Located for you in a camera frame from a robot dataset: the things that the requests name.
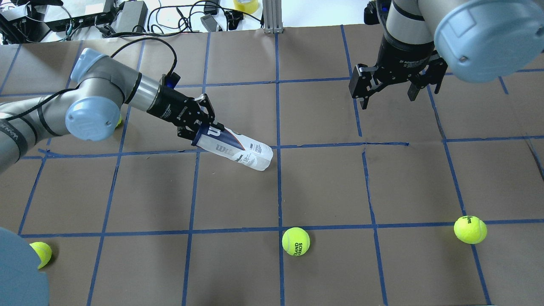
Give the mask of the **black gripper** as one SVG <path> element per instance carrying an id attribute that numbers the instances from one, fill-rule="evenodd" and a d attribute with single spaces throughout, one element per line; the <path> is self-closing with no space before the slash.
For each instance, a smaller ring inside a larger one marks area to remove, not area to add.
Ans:
<path id="1" fill-rule="evenodd" d="M 225 126 L 216 120 L 215 110 L 206 93 L 195 100 L 162 85 L 147 113 L 176 127 L 198 128 L 199 124 L 205 123 L 225 130 Z"/>

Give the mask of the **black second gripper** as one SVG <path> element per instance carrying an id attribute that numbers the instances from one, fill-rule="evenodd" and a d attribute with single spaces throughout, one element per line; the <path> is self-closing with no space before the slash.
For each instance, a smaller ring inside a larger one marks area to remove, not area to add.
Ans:
<path id="1" fill-rule="evenodd" d="M 348 89 L 352 98 L 359 99 L 361 109 L 367 110 L 371 95 L 387 86 L 410 82 L 408 98 L 414 102 L 428 85 L 434 85 L 434 93 L 439 93 L 447 68 L 433 42 L 410 45 L 384 35 L 376 63 L 355 65 Z"/>

